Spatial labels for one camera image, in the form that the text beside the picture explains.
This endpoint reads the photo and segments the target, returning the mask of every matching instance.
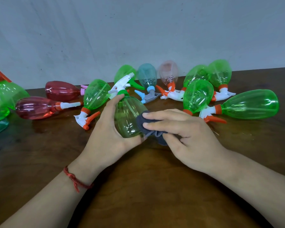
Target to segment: person's right arm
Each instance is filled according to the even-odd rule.
[[[256,208],[274,227],[285,227],[285,176],[225,149],[199,117],[179,110],[144,113],[149,130],[166,131],[163,138],[189,168],[220,181]]]

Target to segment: table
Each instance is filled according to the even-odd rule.
[[[177,82],[181,89],[184,77]],[[245,121],[220,117],[210,122],[219,141],[285,175],[285,68],[233,72],[229,90],[241,93],[271,89],[280,100],[269,119]],[[134,89],[131,95],[137,98]],[[45,96],[44,89],[28,90]],[[150,111],[182,110],[171,99],[146,104]],[[0,224],[46,186],[83,150],[91,130],[77,125],[67,109],[43,120],[20,119],[12,112],[10,126],[0,133]],[[247,202],[211,177],[178,161],[153,138],[104,170],[85,194],[69,227],[268,227]]]

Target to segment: gray wall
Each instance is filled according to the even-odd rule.
[[[123,64],[285,67],[285,0],[0,0],[0,70],[24,88],[113,81]]]

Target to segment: person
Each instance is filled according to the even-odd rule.
[[[144,141],[139,135],[122,138],[115,129],[115,107],[123,96],[118,95],[106,104],[83,152],[68,166],[69,173],[75,174],[85,185],[90,185],[106,167]],[[256,208],[274,227],[285,227],[285,176],[225,149],[198,117],[177,109],[150,112],[143,117],[161,120],[143,126],[168,132],[163,138],[183,164],[220,181]],[[79,189],[80,192],[76,192],[73,182],[62,171],[0,228],[67,227],[86,192],[85,188]]]

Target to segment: hand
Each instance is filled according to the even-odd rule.
[[[163,134],[163,138],[175,157],[191,169],[208,173],[229,152],[199,117],[192,117],[178,109],[143,113],[142,116],[162,120],[144,123],[143,127],[168,132]]]
[[[106,168],[115,163],[130,149],[144,141],[140,135],[132,138],[123,138],[115,128],[114,114],[116,104],[124,96],[124,94],[117,95],[108,101],[102,111],[100,119],[96,123],[89,141],[82,152],[88,162],[97,163],[97,165]]]

